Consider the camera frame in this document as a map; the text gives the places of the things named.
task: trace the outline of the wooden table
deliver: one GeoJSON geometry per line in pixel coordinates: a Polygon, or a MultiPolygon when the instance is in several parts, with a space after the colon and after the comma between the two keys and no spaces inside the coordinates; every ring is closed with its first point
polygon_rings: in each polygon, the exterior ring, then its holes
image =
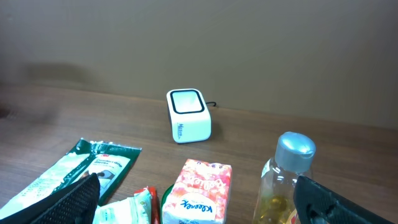
{"type": "Polygon", "coordinates": [[[0,86],[0,102],[15,110],[10,118],[0,119],[0,207],[85,138],[143,148],[110,202],[147,185],[155,186],[161,198],[188,158],[220,162],[233,168],[227,223],[250,223],[262,167],[274,155],[278,137],[296,131],[317,145],[316,181],[397,222],[398,131],[210,108],[211,138],[176,144],[165,101],[0,86]]]}

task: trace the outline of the small white speaker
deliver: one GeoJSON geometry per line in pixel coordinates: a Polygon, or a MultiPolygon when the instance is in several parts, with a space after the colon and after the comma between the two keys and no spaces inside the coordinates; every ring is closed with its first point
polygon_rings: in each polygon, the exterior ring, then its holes
{"type": "Polygon", "coordinates": [[[203,141],[210,137],[210,113],[199,90],[170,90],[166,97],[175,142],[203,141]]]}

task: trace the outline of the pink floral packaging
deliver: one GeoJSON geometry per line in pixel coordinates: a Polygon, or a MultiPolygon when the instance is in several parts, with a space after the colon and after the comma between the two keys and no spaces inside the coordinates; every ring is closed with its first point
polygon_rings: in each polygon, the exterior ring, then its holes
{"type": "Polygon", "coordinates": [[[232,167],[188,159],[162,207],[163,224],[221,224],[231,192],[232,167]]]}

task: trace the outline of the silver bottle cap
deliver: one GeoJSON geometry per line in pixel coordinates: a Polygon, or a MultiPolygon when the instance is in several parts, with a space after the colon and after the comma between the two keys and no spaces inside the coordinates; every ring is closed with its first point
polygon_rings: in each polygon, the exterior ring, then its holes
{"type": "Polygon", "coordinates": [[[279,137],[275,161],[287,171],[305,172],[310,169],[316,150],[310,138],[289,131],[279,137]]]}

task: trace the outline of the green package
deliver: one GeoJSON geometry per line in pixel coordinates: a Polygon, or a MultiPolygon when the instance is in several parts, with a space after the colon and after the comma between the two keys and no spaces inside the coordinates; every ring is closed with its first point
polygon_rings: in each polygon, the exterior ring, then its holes
{"type": "Polygon", "coordinates": [[[65,156],[3,206],[0,209],[0,219],[27,208],[94,172],[101,185],[98,202],[101,206],[116,190],[140,152],[141,148],[81,139],[65,156]]]}

